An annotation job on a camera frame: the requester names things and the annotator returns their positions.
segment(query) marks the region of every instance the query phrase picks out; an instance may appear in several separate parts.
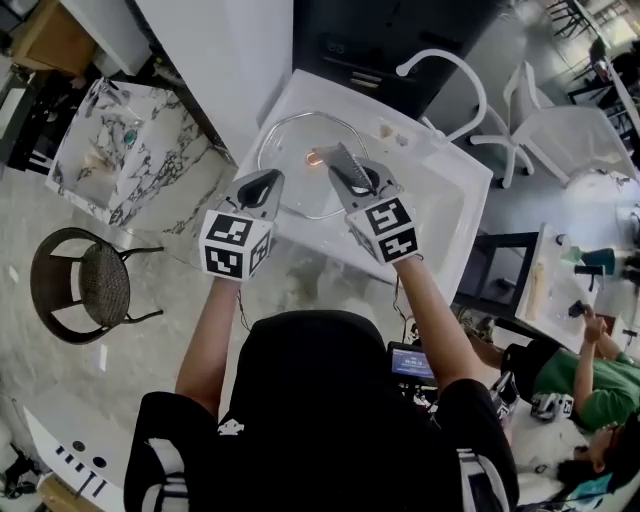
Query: wicker chair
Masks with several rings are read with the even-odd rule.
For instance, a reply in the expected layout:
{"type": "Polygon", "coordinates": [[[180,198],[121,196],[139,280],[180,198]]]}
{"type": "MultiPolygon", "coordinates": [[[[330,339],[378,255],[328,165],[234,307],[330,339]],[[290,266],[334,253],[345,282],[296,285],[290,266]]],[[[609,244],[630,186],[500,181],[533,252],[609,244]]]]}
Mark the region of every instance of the wicker chair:
{"type": "Polygon", "coordinates": [[[31,264],[31,297],[40,320],[54,335],[72,345],[83,345],[104,336],[116,325],[135,324],[162,315],[163,311],[131,318],[131,286],[125,261],[136,253],[159,252],[163,247],[118,252],[111,244],[79,228],[65,228],[49,235],[38,247],[31,264]],[[68,240],[94,242],[81,258],[55,256],[53,251],[68,240]],[[71,291],[71,268],[80,264],[78,288],[80,300],[71,291]],[[82,304],[100,328],[76,332],[65,327],[54,311],[82,304]]]}

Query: small screen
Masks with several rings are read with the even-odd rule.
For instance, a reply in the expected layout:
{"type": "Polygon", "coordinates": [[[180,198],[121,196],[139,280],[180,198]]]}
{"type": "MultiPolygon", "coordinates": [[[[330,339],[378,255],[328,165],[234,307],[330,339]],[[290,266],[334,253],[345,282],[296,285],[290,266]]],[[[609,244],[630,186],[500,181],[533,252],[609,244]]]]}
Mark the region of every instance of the small screen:
{"type": "Polygon", "coordinates": [[[433,372],[422,352],[395,349],[392,354],[391,371],[422,379],[432,379],[433,372]]]}

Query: white cube with marker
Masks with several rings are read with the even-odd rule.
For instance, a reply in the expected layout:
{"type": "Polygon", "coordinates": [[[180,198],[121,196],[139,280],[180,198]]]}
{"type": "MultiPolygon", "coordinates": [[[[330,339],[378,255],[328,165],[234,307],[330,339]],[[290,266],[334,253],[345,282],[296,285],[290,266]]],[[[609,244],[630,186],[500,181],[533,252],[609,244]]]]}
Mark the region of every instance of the white cube with marker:
{"type": "Polygon", "coordinates": [[[269,255],[274,224],[209,210],[200,232],[200,263],[207,274],[246,281],[269,255]]]}
{"type": "Polygon", "coordinates": [[[413,216],[411,198],[403,192],[350,213],[345,220],[358,243],[385,265],[418,252],[413,216]]]}

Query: person in green shirt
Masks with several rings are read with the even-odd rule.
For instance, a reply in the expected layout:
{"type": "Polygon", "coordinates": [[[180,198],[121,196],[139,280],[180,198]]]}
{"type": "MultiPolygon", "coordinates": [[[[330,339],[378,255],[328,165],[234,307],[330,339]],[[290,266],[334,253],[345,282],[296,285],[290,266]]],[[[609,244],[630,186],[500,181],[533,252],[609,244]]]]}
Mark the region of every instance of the person in green shirt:
{"type": "Polygon", "coordinates": [[[503,373],[513,372],[524,400],[531,402],[538,393],[571,395],[578,424],[595,432],[607,425],[622,425],[640,408],[640,366],[605,332],[604,320],[597,318],[591,307],[586,307],[584,318],[580,354],[543,339],[502,350],[467,335],[485,364],[503,373]]]}

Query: black cabinet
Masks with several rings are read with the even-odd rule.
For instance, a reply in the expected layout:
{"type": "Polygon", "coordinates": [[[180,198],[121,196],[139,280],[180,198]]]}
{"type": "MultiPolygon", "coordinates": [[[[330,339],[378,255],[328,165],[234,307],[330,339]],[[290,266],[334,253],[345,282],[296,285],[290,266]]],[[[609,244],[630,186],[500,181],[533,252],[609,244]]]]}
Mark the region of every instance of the black cabinet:
{"type": "Polygon", "coordinates": [[[293,67],[418,118],[456,66],[429,58],[404,78],[396,67],[427,48],[464,58],[500,5],[497,0],[295,0],[293,67]]]}

